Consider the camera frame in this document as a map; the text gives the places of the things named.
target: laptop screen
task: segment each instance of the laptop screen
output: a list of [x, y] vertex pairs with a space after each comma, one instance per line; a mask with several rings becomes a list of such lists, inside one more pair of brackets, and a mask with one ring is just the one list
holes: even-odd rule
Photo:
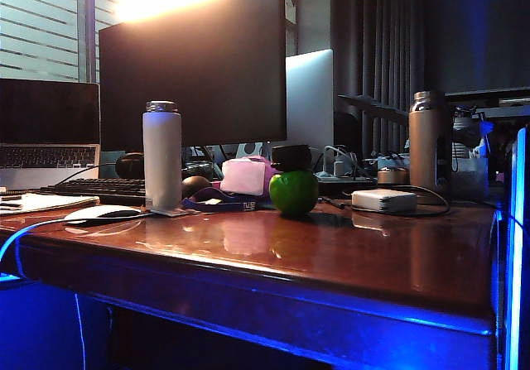
[[0, 142], [99, 144], [97, 84], [0, 79]]

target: monitor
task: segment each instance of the monitor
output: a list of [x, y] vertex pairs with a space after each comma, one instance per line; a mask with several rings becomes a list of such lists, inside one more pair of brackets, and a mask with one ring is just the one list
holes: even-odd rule
[[286, 58], [287, 139], [272, 145], [306, 144], [322, 153], [333, 145], [333, 51]]
[[141, 151], [146, 102], [186, 147], [286, 137], [284, 0], [211, 0], [99, 31], [102, 150]]

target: wall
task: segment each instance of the wall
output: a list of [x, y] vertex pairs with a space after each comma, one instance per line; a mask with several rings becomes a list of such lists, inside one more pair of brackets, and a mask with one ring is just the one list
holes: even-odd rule
[[530, 86], [530, 0], [426, 0], [426, 86]]
[[331, 0], [298, 0], [298, 54], [331, 48]]

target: white power adapter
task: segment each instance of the white power adapter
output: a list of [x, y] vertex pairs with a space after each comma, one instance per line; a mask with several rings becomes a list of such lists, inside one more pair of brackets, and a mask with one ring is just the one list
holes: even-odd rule
[[416, 209], [417, 196], [399, 190], [356, 190], [351, 194], [351, 204], [354, 208], [396, 213]]

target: paper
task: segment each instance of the paper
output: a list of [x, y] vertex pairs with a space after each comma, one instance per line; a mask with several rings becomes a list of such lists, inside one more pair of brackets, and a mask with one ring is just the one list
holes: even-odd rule
[[32, 211], [68, 209], [88, 204], [98, 204], [98, 196], [62, 196], [62, 195], [42, 195], [24, 194], [19, 200], [9, 200], [4, 204], [20, 204], [20, 208], [3, 207], [0, 196], [0, 215], [30, 213]]

